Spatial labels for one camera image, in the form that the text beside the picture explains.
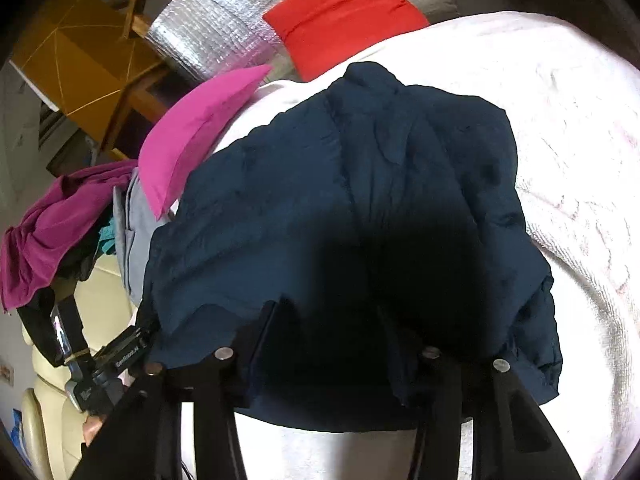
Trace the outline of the navy blue padded jacket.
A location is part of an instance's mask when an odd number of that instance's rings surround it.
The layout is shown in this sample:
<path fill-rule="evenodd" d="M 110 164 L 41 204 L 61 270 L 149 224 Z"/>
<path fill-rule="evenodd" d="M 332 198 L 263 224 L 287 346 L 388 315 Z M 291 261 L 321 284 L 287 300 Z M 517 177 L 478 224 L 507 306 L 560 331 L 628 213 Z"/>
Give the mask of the navy blue padded jacket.
<path fill-rule="evenodd" d="M 200 362 L 264 304 L 285 316 L 247 415 L 314 431 L 416 426 L 425 351 L 503 358 L 539 403 L 562 354 L 547 260 L 515 189 L 506 112 L 349 66 L 326 90 L 210 156 L 152 237 L 150 357 Z"/>

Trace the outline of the purple garment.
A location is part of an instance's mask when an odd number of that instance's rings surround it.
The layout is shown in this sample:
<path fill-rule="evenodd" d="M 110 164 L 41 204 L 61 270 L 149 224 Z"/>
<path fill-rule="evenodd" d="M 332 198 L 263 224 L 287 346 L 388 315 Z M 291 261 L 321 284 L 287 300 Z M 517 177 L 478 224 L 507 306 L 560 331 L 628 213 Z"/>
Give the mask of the purple garment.
<path fill-rule="evenodd" d="M 1 304 L 14 310 L 49 286 L 60 262 L 112 203 L 114 188 L 126 188 L 137 162 L 110 162 L 57 178 L 1 243 Z"/>

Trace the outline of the grey garment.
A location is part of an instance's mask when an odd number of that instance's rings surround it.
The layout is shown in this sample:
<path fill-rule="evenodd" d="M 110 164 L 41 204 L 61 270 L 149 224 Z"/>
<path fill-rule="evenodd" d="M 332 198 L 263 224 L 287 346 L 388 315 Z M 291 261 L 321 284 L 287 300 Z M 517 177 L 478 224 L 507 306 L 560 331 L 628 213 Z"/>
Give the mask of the grey garment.
<path fill-rule="evenodd" d="M 154 217 L 137 169 L 132 172 L 126 190 L 113 188 L 112 199 L 115 254 L 120 276 L 129 300 L 139 307 L 153 233 L 169 218 Z"/>

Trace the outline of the magenta pillow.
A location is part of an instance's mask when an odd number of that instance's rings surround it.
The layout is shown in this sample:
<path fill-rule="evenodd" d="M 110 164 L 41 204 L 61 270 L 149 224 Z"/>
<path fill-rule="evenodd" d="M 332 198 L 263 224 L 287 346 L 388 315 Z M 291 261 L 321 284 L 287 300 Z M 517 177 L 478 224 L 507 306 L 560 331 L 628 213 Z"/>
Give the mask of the magenta pillow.
<path fill-rule="evenodd" d="M 224 128 L 270 72 L 238 68 L 206 80 L 171 107 L 146 136 L 138 159 L 142 190 L 160 218 L 181 195 L 186 179 L 218 142 Z"/>

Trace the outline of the brown cardboard box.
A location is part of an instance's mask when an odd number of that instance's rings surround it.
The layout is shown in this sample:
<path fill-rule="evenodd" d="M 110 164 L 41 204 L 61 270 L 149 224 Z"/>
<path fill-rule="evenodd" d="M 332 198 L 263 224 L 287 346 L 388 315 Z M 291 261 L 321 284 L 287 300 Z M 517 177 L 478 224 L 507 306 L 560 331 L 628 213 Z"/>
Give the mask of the brown cardboard box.
<path fill-rule="evenodd" d="M 167 106 L 152 89 L 168 66 L 143 39 L 125 38 L 125 15 L 102 0 L 46 0 L 10 61 L 114 159 L 136 158 Z"/>

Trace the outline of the silver quilted foil mat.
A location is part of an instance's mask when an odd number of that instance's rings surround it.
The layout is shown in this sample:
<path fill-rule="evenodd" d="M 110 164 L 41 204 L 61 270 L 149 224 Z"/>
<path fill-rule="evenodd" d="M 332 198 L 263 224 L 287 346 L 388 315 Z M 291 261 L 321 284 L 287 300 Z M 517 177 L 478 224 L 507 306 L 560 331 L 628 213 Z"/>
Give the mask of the silver quilted foil mat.
<path fill-rule="evenodd" d="M 186 78 L 204 81 L 269 64 L 269 80 L 300 76 L 277 33 L 262 19 L 283 0 L 171 0 L 145 39 Z"/>

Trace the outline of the red pillow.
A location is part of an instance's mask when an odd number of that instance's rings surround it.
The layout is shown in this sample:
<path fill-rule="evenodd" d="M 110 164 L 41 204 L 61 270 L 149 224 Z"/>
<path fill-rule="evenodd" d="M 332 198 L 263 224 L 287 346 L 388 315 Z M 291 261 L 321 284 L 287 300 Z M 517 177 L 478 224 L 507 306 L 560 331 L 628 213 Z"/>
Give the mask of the red pillow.
<path fill-rule="evenodd" d="M 430 24 L 409 0 L 283 0 L 262 18 L 305 82 L 380 41 Z"/>

